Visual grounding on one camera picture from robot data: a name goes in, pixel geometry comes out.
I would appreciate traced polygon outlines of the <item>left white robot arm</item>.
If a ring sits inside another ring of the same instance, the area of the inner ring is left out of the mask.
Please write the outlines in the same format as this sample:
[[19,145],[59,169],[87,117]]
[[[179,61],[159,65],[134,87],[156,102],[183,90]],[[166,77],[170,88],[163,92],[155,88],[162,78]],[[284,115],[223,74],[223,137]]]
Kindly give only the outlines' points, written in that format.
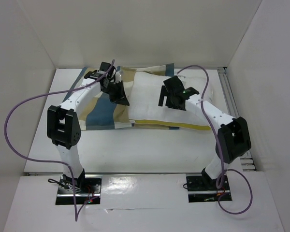
[[62,162],[68,164],[63,179],[75,193],[86,187],[85,170],[77,148],[81,138],[80,114],[92,98],[102,92],[109,96],[111,103],[129,106],[123,81],[118,81],[117,77],[114,67],[109,72],[102,69],[88,72],[67,100],[59,106],[51,105],[47,110],[47,137],[56,146]]

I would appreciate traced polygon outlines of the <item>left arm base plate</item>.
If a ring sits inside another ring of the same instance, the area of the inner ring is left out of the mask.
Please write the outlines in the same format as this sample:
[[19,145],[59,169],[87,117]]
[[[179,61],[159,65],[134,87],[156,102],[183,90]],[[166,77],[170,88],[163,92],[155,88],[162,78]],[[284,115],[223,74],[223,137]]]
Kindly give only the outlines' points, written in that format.
[[[66,184],[61,176],[59,181],[55,181],[58,184],[57,196],[55,205],[73,205],[73,187],[71,184]],[[84,187],[77,187],[75,191],[76,204],[82,205],[87,201],[89,205],[95,205],[101,203],[101,187],[102,178],[88,178]]]

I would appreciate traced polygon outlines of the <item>white pillow yellow edge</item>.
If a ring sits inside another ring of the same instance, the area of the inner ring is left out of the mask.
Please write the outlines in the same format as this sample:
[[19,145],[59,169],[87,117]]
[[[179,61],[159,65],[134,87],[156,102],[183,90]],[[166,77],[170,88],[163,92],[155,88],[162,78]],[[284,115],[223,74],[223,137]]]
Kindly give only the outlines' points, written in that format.
[[158,106],[163,81],[168,76],[136,72],[129,95],[128,116],[135,124],[163,125],[198,131],[208,131],[210,127],[205,119],[191,112]]

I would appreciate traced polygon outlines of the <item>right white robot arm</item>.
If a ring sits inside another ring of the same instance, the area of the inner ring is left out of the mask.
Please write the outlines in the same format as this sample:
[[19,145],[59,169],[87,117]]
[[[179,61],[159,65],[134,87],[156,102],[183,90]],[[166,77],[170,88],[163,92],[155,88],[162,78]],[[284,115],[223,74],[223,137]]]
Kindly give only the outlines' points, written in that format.
[[224,175],[229,165],[251,149],[247,121],[235,118],[204,98],[208,85],[200,93],[193,87],[164,83],[161,87],[158,106],[166,99],[168,108],[193,113],[207,121],[213,132],[216,147],[212,161],[201,172],[201,184],[205,189],[222,188]]

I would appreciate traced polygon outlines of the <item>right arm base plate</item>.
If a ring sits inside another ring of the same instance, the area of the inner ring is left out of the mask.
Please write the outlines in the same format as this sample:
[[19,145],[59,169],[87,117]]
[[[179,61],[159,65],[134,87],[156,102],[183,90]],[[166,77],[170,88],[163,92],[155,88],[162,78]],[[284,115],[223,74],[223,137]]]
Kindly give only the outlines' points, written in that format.
[[188,192],[189,203],[217,202],[220,196],[221,201],[232,201],[232,195],[227,176],[225,176],[223,187],[217,189],[215,182],[207,185],[203,181],[203,178],[200,174],[187,175],[186,183],[183,184],[183,188]]

